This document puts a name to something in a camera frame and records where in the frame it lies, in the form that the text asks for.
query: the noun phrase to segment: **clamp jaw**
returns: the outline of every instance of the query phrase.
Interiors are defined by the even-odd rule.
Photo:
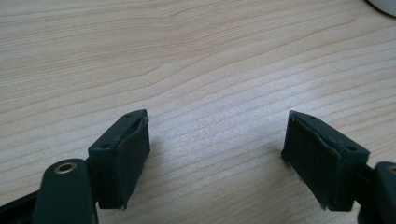
[[[102,209],[126,208],[150,152],[146,110],[117,120],[88,149],[87,160],[58,161],[38,192],[0,208],[1,223],[98,223]]]
[[[369,167],[370,151],[313,116],[290,111],[282,157],[322,208],[350,211],[359,223],[396,223],[396,163]]]

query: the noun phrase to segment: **wooden table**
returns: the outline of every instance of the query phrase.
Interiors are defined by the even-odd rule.
[[[0,87],[0,204],[148,110],[141,179],[101,223],[356,223],[280,159],[292,109],[396,161],[396,19],[361,0],[5,0]]]

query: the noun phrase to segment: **screw hole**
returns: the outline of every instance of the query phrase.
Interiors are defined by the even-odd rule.
[[[389,166],[388,170],[390,170],[394,175],[396,175],[396,166]]]
[[[346,147],[349,151],[356,151],[357,149],[355,147]]]
[[[67,162],[55,168],[55,173],[58,175],[67,174],[77,168],[75,162]]]
[[[111,148],[111,145],[110,145],[110,144],[102,144],[102,145],[100,146],[100,148],[101,148],[101,149],[108,149],[108,148]]]

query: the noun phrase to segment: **light wood surface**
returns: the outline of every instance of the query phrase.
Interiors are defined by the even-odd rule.
[[[151,153],[101,223],[356,223],[280,151],[294,109],[396,161],[396,19],[361,0],[0,2],[0,204],[141,108]]]

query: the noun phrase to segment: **black clamp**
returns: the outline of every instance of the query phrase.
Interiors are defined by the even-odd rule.
[[[366,163],[370,151],[313,116],[290,111],[282,157],[322,208],[350,211],[359,223],[396,223],[396,163]]]
[[[102,209],[126,208],[149,154],[146,110],[122,116],[88,149],[87,160],[51,165],[40,190],[0,208],[0,223],[98,223]]]

